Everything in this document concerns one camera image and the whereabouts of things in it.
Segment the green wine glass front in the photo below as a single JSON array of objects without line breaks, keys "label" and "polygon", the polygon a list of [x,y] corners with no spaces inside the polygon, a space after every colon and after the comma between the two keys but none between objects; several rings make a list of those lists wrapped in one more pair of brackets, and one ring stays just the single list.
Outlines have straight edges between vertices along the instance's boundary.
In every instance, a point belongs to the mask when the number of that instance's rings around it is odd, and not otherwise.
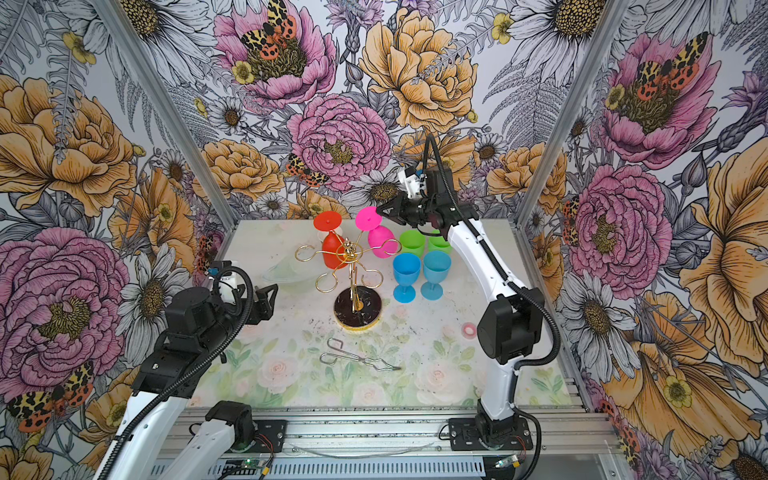
[{"label": "green wine glass front", "polygon": [[399,237],[401,253],[410,253],[419,258],[424,255],[426,237],[419,230],[408,230]]}]

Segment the green wine glass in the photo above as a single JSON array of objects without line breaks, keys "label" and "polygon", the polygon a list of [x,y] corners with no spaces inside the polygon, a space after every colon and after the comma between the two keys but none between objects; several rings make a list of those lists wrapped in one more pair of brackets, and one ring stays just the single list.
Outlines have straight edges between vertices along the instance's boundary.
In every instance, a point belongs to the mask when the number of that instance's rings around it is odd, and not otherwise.
[{"label": "green wine glass", "polygon": [[440,251],[447,255],[450,255],[452,252],[452,246],[450,243],[439,234],[428,236],[427,245],[429,252]]},{"label": "green wine glass", "polygon": [[399,237],[401,253],[410,253],[419,258],[424,255],[426,237],[419,230],[408,230]]}]

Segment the pink wine glass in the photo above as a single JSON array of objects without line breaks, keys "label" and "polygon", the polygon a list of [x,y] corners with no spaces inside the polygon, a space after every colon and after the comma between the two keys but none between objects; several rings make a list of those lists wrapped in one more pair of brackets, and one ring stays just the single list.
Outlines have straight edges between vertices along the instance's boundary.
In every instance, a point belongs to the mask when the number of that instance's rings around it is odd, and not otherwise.
[{"label": "pink wine glass", "polygon": [[367,235],[370,251],[374,256],[382,259],[396,256],[400,251],[400,244],[395,239],[394,233],[382,225],[383,217],[377,213],[374,206],[361,209],[355,218],[356,227]]}]

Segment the blue wine glass front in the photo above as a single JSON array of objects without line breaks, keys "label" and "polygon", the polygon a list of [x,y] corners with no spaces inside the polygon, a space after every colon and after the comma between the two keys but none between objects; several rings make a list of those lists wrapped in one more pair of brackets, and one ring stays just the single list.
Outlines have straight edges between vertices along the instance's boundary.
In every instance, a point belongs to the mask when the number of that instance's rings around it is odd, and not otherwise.
[{"label": "blue wine glass front", "polygon": [[412,302],[416,297],[414,284],[421,272],[421,260],[412,253],[401,253],[393,260],[393,275],[397,286],[393,290],[394,299],[402,304]]}]

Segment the blue wine glass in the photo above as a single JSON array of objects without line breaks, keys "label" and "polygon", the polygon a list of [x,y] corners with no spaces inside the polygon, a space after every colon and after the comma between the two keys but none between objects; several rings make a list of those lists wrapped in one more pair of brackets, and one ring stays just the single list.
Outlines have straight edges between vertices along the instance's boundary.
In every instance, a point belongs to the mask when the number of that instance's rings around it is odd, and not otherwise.
[{"label": "blue wine glass", "polygon": [[432,251],[423,258],[425,283],[421,286],[421,295],[430,301],[437,301],[443,296],[441,283],[447,278],[452,266],[450,256],[442,251]]},{"label": "blue wine glass", "polygon": [[394,299],[402,304],[412,302],[416,297],[414,284],[421,272],[421,260],[412,253],[401,253],[393,260],[393,275],[397,286],[393,290]]}]

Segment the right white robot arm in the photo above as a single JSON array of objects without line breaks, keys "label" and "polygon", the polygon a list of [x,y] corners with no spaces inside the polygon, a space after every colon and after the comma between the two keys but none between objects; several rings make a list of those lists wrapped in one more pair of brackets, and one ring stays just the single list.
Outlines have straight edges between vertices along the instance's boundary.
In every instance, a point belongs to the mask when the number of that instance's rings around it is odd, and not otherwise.
[{"label": "right white robot arm", "polygon": [[398,175],[404,189],[378,207],[379,215],[418,229],[430,225],[459,254],[488,302],[477,339],[491,361],[478,402],[475,429],[489,447],[523,438],[533,415],[516,405],[520,374],[553,362],[561,348],[558,326],[538,288],[527,286],[506,265],[485,233],[477,210],[459,201],[452,174],[434,135],[425,137],[421,165]]}]

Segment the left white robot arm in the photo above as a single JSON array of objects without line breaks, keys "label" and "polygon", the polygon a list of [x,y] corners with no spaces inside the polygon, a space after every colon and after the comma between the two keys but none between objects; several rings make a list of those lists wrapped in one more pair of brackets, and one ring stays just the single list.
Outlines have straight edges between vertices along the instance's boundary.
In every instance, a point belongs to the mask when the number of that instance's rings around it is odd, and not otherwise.
[{"label": "left white robot arm", "polygon": [[95,474],[98,479],[146,479],[200,379],[246,325],[272,318],[279,287],[257,288],[248,274],[218,263],[210,287],[172,298],[167,328],[141,364],[118,431]]}]

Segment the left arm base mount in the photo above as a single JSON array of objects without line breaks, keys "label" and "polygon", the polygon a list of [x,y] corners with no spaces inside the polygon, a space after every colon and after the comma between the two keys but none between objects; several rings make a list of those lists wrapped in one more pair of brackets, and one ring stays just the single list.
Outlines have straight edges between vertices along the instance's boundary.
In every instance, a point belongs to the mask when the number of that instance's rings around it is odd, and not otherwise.
[{"label": "left arm base mount", "polygon": [[288,422],[285,420],[238,421],[235,424],[233,453],[281,453]]}]

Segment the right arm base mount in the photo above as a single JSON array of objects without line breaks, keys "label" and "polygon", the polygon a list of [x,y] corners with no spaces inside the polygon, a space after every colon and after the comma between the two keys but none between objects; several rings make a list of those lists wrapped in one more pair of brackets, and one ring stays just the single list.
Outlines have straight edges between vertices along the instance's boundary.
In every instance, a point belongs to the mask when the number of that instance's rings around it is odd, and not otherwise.
[{"label": "right arm base mount", "polygon": [[523,451],[533,449],[528,423],[519,415],[505,420],[473,418],[448,420],[448,441],[452,451]]}]

